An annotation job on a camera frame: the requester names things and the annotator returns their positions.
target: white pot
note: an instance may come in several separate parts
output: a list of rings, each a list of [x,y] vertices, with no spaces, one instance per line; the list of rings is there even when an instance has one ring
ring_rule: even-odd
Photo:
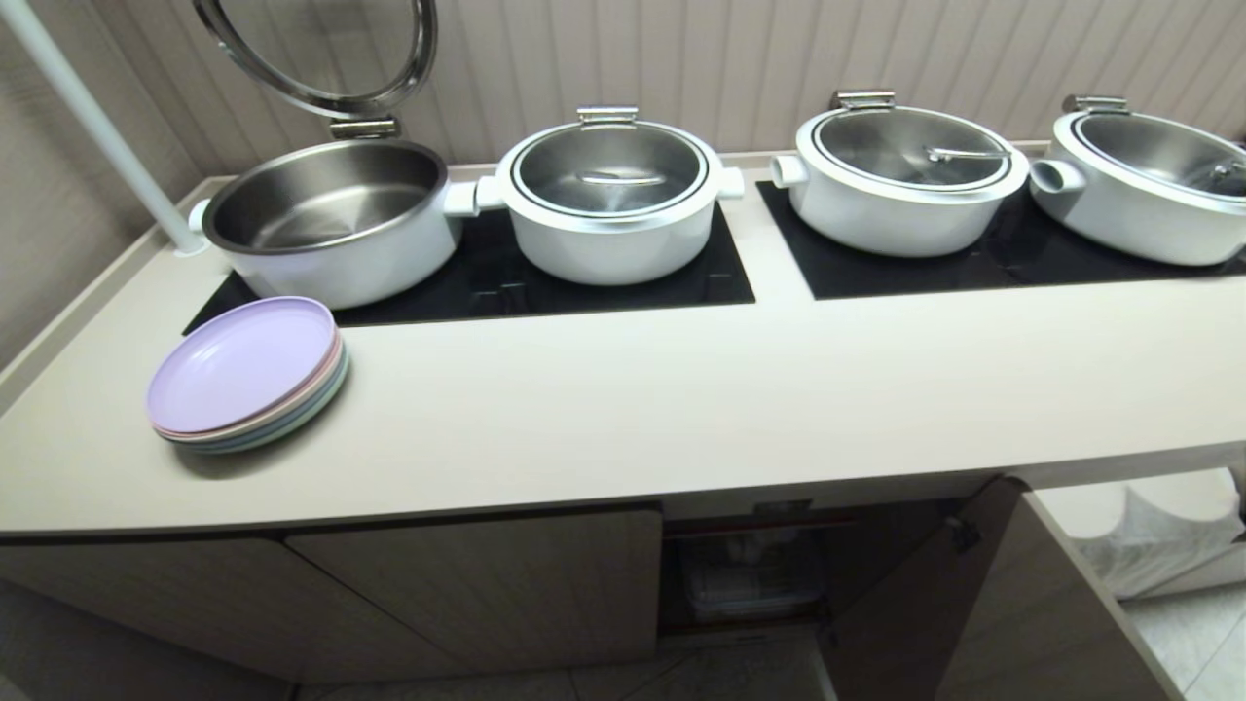
[[[520,250],[532,264],[545,271],[582,284],[618,285],[648,281],[669,274],[697,256],[709,239],[715,199],[744,195],[744,176],[739,168],[726,168],[718,154],[693,134],[654,122],[634,121],[634,110],[612,108],[609,113],[622,115],[594,122],[563,125],[545,129],[523,139],[502,158],[495,176],[485,176],[476,183],[475,204],[480,209],[508,208]],[[548,142],[551,137],[576,136],[612,137],[625,129],[648,129],[654,138],[669,138],[677,148],[688,148],[689,163],[695,158],[698,176],[669,200],[652,205],[612,212],[577,212],[543,199],[528,183],[522,181],[525,158],[532,148]],[[627,153],[613,153],[625,157]],[[566,153],[561,164],[579,168],[578,152]],[[594,161],[583,168],[593,168],[588,174],[603,179],[613,163]],[[650,177],[664,177],[662,173]],[[617,182],[630,182],[616,177]],[[614,183],[596,183],[596,187],[619,187]]]
[[[412,174],[417,169],[427,173]],[[411,208],[366,227],[348,220],[359,213],[349,198],[353,189],[384,192],[392,184],[414,193],[417,179],[429,192],[422,199],[411,194],[417,202]],[[299,219],[299,235],[309,240],[265,239],[267,225],[279,225],[300,207],[315,208],[312,218]],[[355,139],[304,148],[249,171],[201,202],[191,228],[204,230],[260,296],[310,296],[343,309],[384,299],[432,274],[459,247],[457,217],[475,213],[471,186],[451,186],[445,164],[427,148]],[[324,230],[307,233],[316,225]]]
[[[881,126],[883,129],[897,129],[901,141],[911,142],[907,144],[910,151],[922,149],[925,146],[956,148],[957,144],[948,141],[948,134],[988,144],[986,147],[989,151],[978,149],[966,154],[966,159],[972,157],[974,161],[969,166],[972,169],[964,171],[974,176],[962,178],[966,182],[923,184],[888,178],[866,167],[857,167],[851,159],[837,157],[835,151],[821,142],[826,125],[865,115],[872,115],[868,118],[876,121],[881,121],[881,117],[896,122]],[[915,125],[937,126],[930,136],[932,142],[922,144],[925,137],[920,134],[920,129],[913,128]],[[911,158],[928,157],[926,151],[901,153],[903,148],[905,144],[901,143],[896,152],[883,156],[901,164],[915,162]],[[770,171],[776,187],[791,191],[791,205],[805,223],[822,235],[854,248],[911,258],[944,255],[977,240],[999,202],[1024,184],[1028,168],[1023,153],[973,122],[941,112],[890,105],[845,107],[817,115],[796,132],[796,152],[795,156],[774,157]],[[989,152],[998,154],[993,158],[983,157]],[[901,156],[910,159],[895,159]],[[947,162],[953,163],[948,167],[963,166],[952,161],[941,163]],[[920,162],[920,167],[933,166]]]
[[[1235,197],[1176,182],[1189,163],[1209,172],[1225,166],[1246,183],[1231,166],[1246,164],[1246,152],[1232,143],[1138,113],[1074,111],[1053,128],[1030,172],[1030,192],[1052,218],[1104,245],[1179,265],[1222,263],[1246,244],[1246,184]]]

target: beige countertop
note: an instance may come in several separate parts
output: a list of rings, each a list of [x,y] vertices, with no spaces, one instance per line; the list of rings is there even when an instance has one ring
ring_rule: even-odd
[[[724,210],[755,304],[348,327],[351,375],[324,416],[232,458],[176,451],[143,413],[228,264],[131,259],[64,349],[0,380],[40,371],[0,417],[0,535],[1020,466],[1069,482],[1078,464],[1042,464],[1246,440],[1246,278],[815,301],[756,189]]]

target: dish rack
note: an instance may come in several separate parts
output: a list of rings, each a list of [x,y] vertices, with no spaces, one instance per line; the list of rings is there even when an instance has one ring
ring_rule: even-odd
[[[769,542],[754,534],[679,543],[684,593],[699,624],[780,619],[822,598],[807,532]]]

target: glass lid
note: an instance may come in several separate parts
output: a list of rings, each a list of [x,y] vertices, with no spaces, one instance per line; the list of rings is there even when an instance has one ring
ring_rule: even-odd
[[[814,143],[860,174],[918,189],[984,187],[1012,167],[1011,152],[983,129],[911,107],[842,111],[815,129]]]
[[[1246,151],[1196,128],[1134,113],[1090,113],[1078,138],[1150,179],[1199,194],[1246,198]]]
[[[516,187],[538,204],[579,217],[638,215],[669,207],[706,178],[700,148],[658,125],[586,120],[537,139],[516,158]]]
[[[434,0],[194,0],[250,77],[330,117],[384,115],[416,91],[437,44]]]

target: lid handle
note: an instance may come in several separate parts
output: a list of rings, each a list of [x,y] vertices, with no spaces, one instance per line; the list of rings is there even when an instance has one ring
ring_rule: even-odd
[[[628,177],[603,171],[579,171],[576,173],[576,177],[579,182],[586,182],[588,184],[644,186],[662,184],[667,182],[667,176],[662,173]]]
[[[967,161],[1002,161],[1012,157],[1012,153],[1008,151],[959,151],[957,148],[939,148],[937,146],[926,146],[925,148],[926,157],[932,163],[946,163],[962,158]]]
[[[1069,95],[1060,105],[1064,113],[1069,112],[1118,112],[1129,113],[1129,103],[1124,97],[1111,95]]]
[[[836,90],[831,95],[832,110],[876,110],[896,106],[896,91],[886,87],[867,90]]]
[[[632,125],[638,112],[634,105],[593,105],[576,110],[583,126]]]

